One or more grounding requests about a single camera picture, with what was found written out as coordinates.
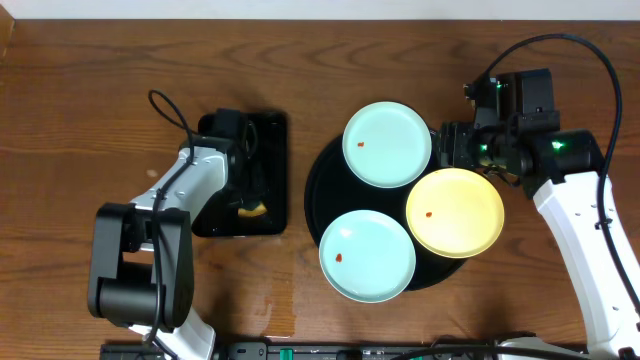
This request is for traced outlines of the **yellow green sponge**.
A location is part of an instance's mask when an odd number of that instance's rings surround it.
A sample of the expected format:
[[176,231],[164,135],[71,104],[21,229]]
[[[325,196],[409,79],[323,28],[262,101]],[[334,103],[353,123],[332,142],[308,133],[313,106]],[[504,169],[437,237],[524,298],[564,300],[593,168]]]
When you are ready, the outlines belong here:
[[237,210],[237,214],[240,218],[254,218],[254,217],[262,216],[266,213],[267,213],[267,208],[262,202],[258,203],[252,209],[239,208]]

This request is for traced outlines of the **yellow plate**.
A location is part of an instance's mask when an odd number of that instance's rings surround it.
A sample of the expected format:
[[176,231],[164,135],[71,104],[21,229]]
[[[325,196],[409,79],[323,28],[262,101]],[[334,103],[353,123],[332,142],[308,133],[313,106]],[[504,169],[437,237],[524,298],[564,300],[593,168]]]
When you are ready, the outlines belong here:
[[494,186],[483,176],[447,168],[421,178],[405,207],[411,234],[424,248],[463,259],[490,248],[504,226],[505,210]]

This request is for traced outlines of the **light blue plate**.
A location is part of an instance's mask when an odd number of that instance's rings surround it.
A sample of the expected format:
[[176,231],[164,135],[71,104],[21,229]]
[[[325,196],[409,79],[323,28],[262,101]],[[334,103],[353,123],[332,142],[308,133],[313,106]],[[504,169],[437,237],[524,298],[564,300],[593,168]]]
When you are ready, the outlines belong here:
[[364,183],[398,188],[427,168],[431,133],[412,108],[398,102],[375,102],[350,118],[342,136],[342,151],[351,172]]
[[396,220],[373,210],[355,210],[326,228],[319,261],[336,291],[372,304],[386,302],[407,288],[415,272],[416,252]]

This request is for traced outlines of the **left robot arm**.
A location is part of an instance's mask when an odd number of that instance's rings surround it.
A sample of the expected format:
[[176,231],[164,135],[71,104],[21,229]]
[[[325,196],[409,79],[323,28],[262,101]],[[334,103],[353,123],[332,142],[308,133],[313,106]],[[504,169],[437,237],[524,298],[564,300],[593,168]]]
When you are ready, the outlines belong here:
[[143,339],[104,344],[103,359],[208,359],[215,332],[192,307],[192,223],[217,194],[242,202],[259,144],[258,114],[219,109],[188,132],[176,162],[145,193],[97,213],[88,309]]

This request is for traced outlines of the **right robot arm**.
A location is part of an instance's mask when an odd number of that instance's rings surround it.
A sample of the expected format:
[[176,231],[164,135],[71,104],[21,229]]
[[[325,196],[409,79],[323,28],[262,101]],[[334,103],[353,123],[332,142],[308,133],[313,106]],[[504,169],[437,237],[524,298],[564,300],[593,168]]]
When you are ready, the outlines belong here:
[[560,249],[578,297],[592,359],[639,356],[639,264],[620,222],[593,134],[564,130],[547,69],[484,75],[464,88],[469,123],[435,138],[443,167],[512,175]]

